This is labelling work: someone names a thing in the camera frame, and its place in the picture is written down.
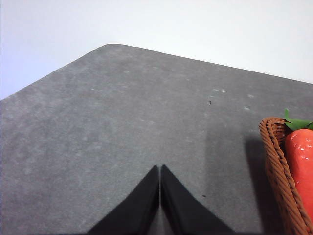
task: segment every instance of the white wall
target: white wall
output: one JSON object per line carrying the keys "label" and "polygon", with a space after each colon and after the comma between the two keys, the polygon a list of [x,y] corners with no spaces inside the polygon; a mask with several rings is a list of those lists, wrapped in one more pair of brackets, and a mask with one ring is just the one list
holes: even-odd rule
{"label": "white wall", "polygon": [[1,98],[121,43],[313,83],[312,0],[2,0]]}

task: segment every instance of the toy carrot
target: toy carrot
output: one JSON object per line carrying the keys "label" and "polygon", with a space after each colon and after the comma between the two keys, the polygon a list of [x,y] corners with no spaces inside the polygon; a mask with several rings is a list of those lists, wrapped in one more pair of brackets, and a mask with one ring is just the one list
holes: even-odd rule
{"label": "toy carrot", "polygon": [[304,208],[313,221],[313,121],[290,119],[287,109],[285,120],[293,130],[285,139],[288,165]]}

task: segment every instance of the brown wicker basket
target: brown wicker basket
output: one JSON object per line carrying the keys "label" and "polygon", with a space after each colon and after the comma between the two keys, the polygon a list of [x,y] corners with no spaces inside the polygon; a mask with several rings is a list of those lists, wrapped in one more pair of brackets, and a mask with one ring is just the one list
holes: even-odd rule
{"label": "brown wicker basket", "polygon": [[285,232],[290,235],[313,235],[308,217],[284,155],[284,141],[291,131],[279,117],[267,117],[260,123],[266,151],[266,174],[272,186]]}

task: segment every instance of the gray tabletop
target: gray tabletop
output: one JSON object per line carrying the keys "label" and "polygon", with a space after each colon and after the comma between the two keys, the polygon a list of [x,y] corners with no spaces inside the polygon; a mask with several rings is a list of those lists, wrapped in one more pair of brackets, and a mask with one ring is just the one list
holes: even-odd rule
{"label": "gray tabletop", "polygon": [[[285,107],[312,117],[312,94],[312,84],[105,45],[1,101],[1,234],[85,232],[162,164],[235,231],[281,231],[258,124]],[[150,234],[161,233],[171,234],[159,212]]]}

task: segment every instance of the green leaf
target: green leaf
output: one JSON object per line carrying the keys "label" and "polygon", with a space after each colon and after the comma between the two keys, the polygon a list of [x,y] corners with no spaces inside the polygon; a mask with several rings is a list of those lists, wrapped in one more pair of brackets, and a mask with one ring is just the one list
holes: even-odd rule
{"label": "green leaf", "polygon": [[313,130],[313,121],[289,118],[289,110],[285,109],[285,124],[293,131],[308,128]]}

